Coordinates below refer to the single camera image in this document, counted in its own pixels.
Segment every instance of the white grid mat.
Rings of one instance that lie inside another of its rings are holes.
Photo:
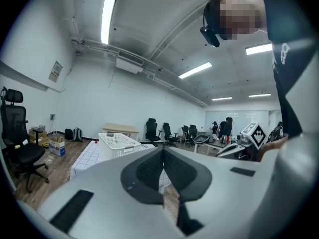
[[[99,144],[95,141],[91,141],[89,145],[84,149],[75,163],[72,165],[70,170],[70,180],[79,175],[83,170],[91,167],[92,165],[102,162],[102,157],[100,156]],[[144,145],[141,150],[147,148],[154,148],[152,144]],[[168,186],[171,184],[167,174],[164,169],[159,177],[159,186]]]
[[[102,162],[102,157],[100,156],[99,144],[95,143],[95,141],[91,141],[72,165],[70,179],[79,175],[83,170],[100,162]]]

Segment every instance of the chair armrest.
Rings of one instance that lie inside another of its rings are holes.
[[[8,138],[6,138],[6,139],[3,139],[3,142],[5,143],[5,145],[7,146],[7,147],[14,147],[14,142],[13,141],[11,141],[10,139],[8,139]]]
[[[33,132],[36,132],[36,133],[42,133],[43,131],[42,130],[39,130],[39,129],[32,129]]]
[[[32,129],[32,131],[35,132],[35,144],[39,145],[39,133],[42,133],[42,131],[38,129]]]

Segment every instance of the air conditioning unit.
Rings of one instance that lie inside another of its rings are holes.
[[[118,57],[130,61],[131,63],[137,64],[138,66],[143,66],[145,60],[134,56],[128,52],[119,50]]]
[[[123,69],[125,71],[131,72],[133,74],[137,74],[138,72],[143,71],[143,67],[137,66],[127,60],[121,59],[119,57],[116,58],[116,67]]]

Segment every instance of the floor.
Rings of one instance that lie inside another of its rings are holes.
[[[13,173],[16,165],[9,164],[8,170],[17,188],[15,197],[37,210],[53,191],[69,181],[70,168],[89,143],[90,141],[88,140],[83,140],[83,142],[65,142],[66,154],[63,157],[58,157],[46,149],[45,154],[36,164],[46,163],[49,166],[48,170],[40,167],[37,171],[48,177],[50,183],[47,184],[44,179],[31,175],[29,188],[32,193],[30,194],[25,190],[26,179],[24,174],[20,175],[19,179],[16,179]]]
[[[32,193],[28,194],[25,190],[26,179],[24,175],[21,175],[19,179],[16,179],[13,175],[15,166],[10,165],[9,172],[13,178],[13,182],[17,187],[15,197],[18,200],[24,201],[32,208],[37,208],[44,202],[44,200],[57,188],[62,186],[70,179],[70,170],[74,162],[78,159],[80,154],[89,145],[90,141],[84,140],[83,142],[65,142],[66,155],[58,157],[49,152],[47,149],[43,157],[37,163],[46,163],[49,169],[46,170],[44,167],[38,169],[40,173],[47,176],[50,180],[49,184],[46,184],[43,179],[38,176],[32,175],[30,178],[29,188],[32,189]],[[183,145],[176,144],[178,148],[187,151],[194,152],[194,145]],[[207,154],[206,146],[199,146],[198,153]],[[210,148],[209,155],[215,156],[217,150]],[[179,195],[172,185],[165,187],[164,190],[164,208],[168,210],[174,223],[176,223],[178,215],[178,199]]]

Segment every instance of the cardboard box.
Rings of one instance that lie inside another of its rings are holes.
[[[65,155],[64,137],[62,136],[50,137],[49,150],[51,153],[59,157],[63,157]]]
[[[33,142],[33,141],[35,141],[35,132],[34,131],[32,131],[31,129],[29,130],[29,136],[30,136],[30,141],[31,142]],[[46,131],[44,131],[44,132],[42,132],[42,133],[39,133],[39,139],[40,138],[45,138],[45,137],[47,137],[48,136],[48,134],[47,134],[47,132]]]

